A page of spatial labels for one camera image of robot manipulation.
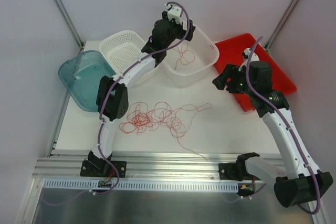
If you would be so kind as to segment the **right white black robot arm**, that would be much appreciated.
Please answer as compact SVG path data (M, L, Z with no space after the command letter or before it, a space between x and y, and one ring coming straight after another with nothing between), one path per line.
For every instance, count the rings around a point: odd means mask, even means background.
M289 103L281 91L272 88L272 68L264 61L248 65L227 64L213 80L219 90L245 94L270 130L280 151L285 168L279 169L255 152L237 156L233 164L221 164L219 171L229 179L242 181L251 176L271 186L279 203L285 207L316 202L315 215L321 207L321 197L333 184L329 172L322 172L314 162L293 122Z

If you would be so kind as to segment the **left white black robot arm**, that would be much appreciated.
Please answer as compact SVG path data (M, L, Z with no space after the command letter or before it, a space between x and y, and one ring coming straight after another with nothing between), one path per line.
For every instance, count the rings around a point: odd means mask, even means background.
M155 22L152 35L141 49L141 53L121 74L104 76L99 83L96 104L99 111L100 128L97 143L82 162L81 177L104 177L118 175L119 171L111 162L112 146L120 119L128 111L128 90L144 75L154 70L164 60L167 51L192 40L195 27L187 12L173 6L162 13Z

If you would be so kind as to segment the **white plastic tub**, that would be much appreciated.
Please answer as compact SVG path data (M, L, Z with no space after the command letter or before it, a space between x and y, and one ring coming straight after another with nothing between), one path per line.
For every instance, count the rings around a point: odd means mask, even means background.
M218 59L218 48L199 27L195 27L192 40L184 40L169 50L160 68L174 84L185 87L203 79Z

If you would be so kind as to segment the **white perforated plastic basket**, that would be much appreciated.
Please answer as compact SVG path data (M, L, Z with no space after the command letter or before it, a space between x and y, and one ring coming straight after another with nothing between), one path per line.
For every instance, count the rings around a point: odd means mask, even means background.
M140 58L141 49L146 44L136 32L120 31L104 39L99 51L116 74L123 73L127 67Z

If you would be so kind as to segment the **teal transparent plastic tub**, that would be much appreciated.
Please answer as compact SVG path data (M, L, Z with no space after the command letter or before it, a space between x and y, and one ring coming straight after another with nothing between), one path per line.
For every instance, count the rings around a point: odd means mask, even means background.
M60 80L77 106L87 112L98 111L96 99L101 78L115 73L104 56L95 50L82 52L64 62L58 70Z

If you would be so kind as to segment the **right aluminium frame post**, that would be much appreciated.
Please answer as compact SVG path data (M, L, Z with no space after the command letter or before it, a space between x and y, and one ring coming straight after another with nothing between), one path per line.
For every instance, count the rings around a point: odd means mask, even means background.
M274 42L278 38L280 32L283 30L285 24L287 23L287 21L291 17L292 13L294 12L296 7L298 6L299 2L300 2L300 0L290 0L287 8L285 9L284 13L282 14L282 16L281 16L279 22L277 23L275 29L273 30L272 34L270 35L270 37L268 38L268 40L265 43L264 48L267 52L270 51L272 45L274 44Z

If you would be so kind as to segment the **aluminium frame post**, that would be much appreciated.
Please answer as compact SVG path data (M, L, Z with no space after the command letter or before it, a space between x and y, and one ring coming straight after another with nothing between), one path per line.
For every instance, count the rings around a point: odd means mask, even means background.
M281 16L279 22L277 23L275 29L273 30L272 34L270 35L270 37L268 38L268 40L265 43L264 48L267 52L270 51L272 45L274 44L274 42L278 38L280 32L283 30L285 24L287 23L287 21L291 17L292 13L294 12L296 7L298 6L299 2L300 2L300 0L290 0L287 8L285 9L284 13L282 14L282 16Z
M77 32L77 29L75 28L75 25L73 24L63 1L62 0L53 0L53 1L58 11L60 12L66 26L68 27L73 39L75 40L76 44L79 46L80 49L82 49L84 46L84 42L80 38L79 33Z

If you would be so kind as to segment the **left aluminium frame post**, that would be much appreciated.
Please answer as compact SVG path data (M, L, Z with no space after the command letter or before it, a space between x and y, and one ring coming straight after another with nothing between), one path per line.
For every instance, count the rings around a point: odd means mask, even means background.
M53 0L53 1L58 11L60 12L66 26L68 27L73 39L75 40L76 44L79 46L80 49L82 49L84 46L84 42L80 38L79 33L77 32L77 29L75 28L75 25L73 24L63 1L62 0Z

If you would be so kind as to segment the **aluminium mounting rail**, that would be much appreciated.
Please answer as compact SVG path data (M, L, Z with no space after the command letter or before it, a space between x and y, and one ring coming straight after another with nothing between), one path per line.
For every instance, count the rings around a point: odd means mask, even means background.
M37 159L35 178L79 178L82 161L88 151L53 150L48 157ZM129 180L219 180L218 165L233 163L237 154L146 153L115 151L113 161L127 162Z

